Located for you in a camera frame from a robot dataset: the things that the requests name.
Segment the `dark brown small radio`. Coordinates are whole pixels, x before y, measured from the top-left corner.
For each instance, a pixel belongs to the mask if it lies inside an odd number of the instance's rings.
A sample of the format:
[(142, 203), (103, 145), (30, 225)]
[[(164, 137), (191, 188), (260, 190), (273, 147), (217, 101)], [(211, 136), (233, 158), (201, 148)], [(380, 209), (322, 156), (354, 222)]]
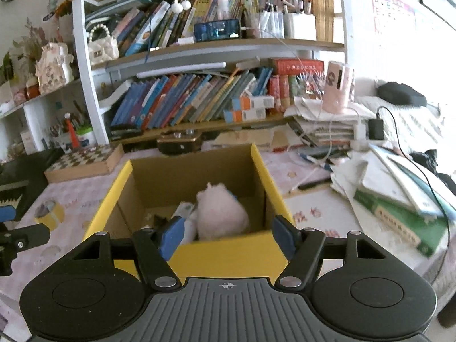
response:
[(203, 137), (200, 131), (187, 129), (168, 131), (157, 138), (157, 148), (162, 154), (179, 155), (201, 150)]

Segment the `wooden chess board box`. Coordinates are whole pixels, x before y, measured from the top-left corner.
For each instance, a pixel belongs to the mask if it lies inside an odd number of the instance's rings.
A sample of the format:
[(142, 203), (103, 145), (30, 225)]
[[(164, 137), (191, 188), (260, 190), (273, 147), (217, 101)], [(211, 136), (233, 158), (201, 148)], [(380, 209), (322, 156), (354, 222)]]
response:
[(124, 156), (121, 145), (103, 145), (65, 154), (44, 171), (51, 183), (110, 174)]

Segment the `white quilted handbag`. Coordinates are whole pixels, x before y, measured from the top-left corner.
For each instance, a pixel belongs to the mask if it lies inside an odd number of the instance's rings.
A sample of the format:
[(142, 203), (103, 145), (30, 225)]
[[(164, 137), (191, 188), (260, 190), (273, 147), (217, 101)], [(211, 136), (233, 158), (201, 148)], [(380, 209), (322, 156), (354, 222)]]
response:
[[(96, 32), (101, 31), (104, 36), (93, 40)], [(94, 26), (88, 36), (88, 52), (90, 65), (95, 66), (119, 58), (117, 39), (111, 35), (110, 30), (102, 23)]]

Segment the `black Yamaha keyboard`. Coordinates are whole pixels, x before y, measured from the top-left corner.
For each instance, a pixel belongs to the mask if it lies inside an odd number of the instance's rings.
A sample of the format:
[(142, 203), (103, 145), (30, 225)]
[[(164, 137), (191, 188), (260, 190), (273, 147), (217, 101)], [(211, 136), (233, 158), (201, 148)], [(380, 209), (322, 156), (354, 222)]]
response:
[(64, 155), (62, 149), (49, 149), (22, 155), (1, 166), (1, 206), (13, 206), (19, 221), (47, 187), (44, 171)]

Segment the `white spray bottle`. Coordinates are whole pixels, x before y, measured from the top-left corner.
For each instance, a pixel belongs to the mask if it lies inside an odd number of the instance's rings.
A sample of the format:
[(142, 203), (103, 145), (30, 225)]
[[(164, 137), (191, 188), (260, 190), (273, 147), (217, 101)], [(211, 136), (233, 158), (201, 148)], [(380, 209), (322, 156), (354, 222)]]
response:
[(193, 242), (197, 237), (196, 227), (196, 206), (190, 202), (181, 202), (173, 215), (178, 215), (184, 219), (184, 234), (181, 245)]

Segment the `yellow tape roll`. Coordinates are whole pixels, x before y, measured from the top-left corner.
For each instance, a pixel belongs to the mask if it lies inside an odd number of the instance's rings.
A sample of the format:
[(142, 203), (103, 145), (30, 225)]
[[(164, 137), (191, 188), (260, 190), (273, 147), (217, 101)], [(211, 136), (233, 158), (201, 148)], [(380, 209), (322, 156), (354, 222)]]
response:
[(44, 224), (52, 232), (64, 222), (65, 209), (55, 200), (46, 200), (36, 208), (34, 219), (37, 224)]

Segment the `white bookshelf unit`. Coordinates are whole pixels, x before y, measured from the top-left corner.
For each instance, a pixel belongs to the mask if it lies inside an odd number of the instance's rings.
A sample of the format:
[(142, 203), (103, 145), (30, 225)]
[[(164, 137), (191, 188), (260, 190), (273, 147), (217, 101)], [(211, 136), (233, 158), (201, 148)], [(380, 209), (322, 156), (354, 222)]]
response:
[[(20, 18), (42, 17), (45, 13), (46, 0), (13, 0), (1, 4), (1, 29), (10, 30)], [(83, 32), (85, 12), (89, 5), (106, 5), (114, 0), (74, 0), (73, 32), (75, 50), (82, 91), (99, 145), (109, 142), (106, 126), (99, 107), (97, 89), (105, 80), (108, 84), (117, 85), (121, 80), (147, 70), (175, 69), (178, 66), (232, 62), (249, 56), (265, 56), (267, 50), (278, 52), (279, 42), (276, 39), (238, 39), (218, 42), (202, 42), (153, 51), (149, 54), (140, 52), (133, 56), (120, 58), (96, 67), (91, 67), (87, 54), (87, 43)]]

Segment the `pink checkered tablecloth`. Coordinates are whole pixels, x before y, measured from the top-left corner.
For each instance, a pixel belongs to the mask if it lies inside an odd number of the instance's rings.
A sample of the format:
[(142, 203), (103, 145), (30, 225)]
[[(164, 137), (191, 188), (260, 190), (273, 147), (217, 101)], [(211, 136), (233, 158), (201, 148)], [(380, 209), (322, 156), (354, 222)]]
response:
[(208, 277), (278, 277), (286, 261), (270, 232), (274, 214), (297, 227), (343, 237), (359, 228), (350, 204), (328, 185), (289, 195), (279, 180), (291, 174), (285, 153), (261, 152), (252, 145), (178, 157), (151, 151), (126, 156), (105, 176), (50, 184), (36, 200), (57, 214), (46, 245), (21, 253), (13, 273), (1, 280), (1, 301), (19, 306), (25, 285), (76, 245), (98, 231), (126, 238), (148, 225), (153, 215), (170, 217), (182, 202), (194, 202), (208, 184), (225, 184), (248, 212), (250, 231), (216, 242), (190, 243), (171, 259), (176, 274)]

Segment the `yellow cardboard box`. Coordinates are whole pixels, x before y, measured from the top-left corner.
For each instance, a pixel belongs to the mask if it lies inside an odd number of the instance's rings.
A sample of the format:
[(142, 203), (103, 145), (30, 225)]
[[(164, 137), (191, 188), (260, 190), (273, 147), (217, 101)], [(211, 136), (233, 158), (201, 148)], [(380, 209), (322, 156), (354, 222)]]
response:
[(86, 231), (129, 238), (149, 224), (147, 215), (170, 219), (182, 203), (210, 208), (215, 218), (204, 240), (180, 245), (168, 264), (188, 277), (276, 280), (287, 260), (273, 239), (276, 214), (291, 218), (282, 194), (254, 145), (175, 157), (130, 159), (114, 179)]

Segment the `pink phone stand box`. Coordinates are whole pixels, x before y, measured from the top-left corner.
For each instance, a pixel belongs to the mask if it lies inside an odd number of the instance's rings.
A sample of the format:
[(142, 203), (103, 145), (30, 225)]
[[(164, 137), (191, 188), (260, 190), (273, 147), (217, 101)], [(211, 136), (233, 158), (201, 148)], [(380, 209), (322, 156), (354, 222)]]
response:
[(346, 63), (329, 61), (325, 79), (322, 108), (332, 114), (342, 114), (349, 103), (354, 70)]

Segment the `pink plush pig toy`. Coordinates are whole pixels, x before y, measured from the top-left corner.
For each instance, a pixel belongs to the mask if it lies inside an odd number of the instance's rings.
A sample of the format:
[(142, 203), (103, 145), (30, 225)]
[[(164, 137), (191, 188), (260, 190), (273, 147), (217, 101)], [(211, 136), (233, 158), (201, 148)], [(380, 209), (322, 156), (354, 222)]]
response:
[(225, 184), (207, 183), (196, 195), (196, 227), (199, 239), (212, 241), (242, 235), (249, 231), (246, 209)]

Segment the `green book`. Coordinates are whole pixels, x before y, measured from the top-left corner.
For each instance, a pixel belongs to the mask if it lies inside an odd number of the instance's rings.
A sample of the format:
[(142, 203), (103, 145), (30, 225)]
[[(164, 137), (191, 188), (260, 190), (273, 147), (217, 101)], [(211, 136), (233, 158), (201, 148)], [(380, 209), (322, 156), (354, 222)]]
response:
[(358, 189), (354, 199), (428, 258), (448, 234), (445, 219), (424, 219), (406, 208)]

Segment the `row of leaning books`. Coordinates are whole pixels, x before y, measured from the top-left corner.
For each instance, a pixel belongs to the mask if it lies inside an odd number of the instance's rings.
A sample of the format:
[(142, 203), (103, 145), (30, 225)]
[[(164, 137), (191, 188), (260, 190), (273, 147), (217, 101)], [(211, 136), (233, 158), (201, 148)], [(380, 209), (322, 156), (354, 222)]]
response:
[(268, 93), (272, 69), (172, 73), (134, 80), (116, 100), (109, 118), (112, 131), (137, 132), (180, 124), (263, 120), (276, 107)]

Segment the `green lid white jar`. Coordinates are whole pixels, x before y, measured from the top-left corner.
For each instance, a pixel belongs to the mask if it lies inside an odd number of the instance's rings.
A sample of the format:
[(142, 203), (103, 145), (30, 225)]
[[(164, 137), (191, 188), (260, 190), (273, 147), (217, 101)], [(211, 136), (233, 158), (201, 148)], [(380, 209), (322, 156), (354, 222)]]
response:
[(76, 135), (82, 148), (97, 146), (97, 140), (92, 126), (80, 127), (76, 130)]

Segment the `black power adapter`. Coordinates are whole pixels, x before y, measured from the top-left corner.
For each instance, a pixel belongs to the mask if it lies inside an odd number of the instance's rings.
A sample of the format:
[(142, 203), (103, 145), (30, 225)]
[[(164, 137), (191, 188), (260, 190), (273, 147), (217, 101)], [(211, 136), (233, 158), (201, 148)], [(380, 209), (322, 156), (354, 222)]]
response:
[(368, 120), (368, 135), (372, 141), (381, 141), (384, 139), (384, 122), (381, 118)]

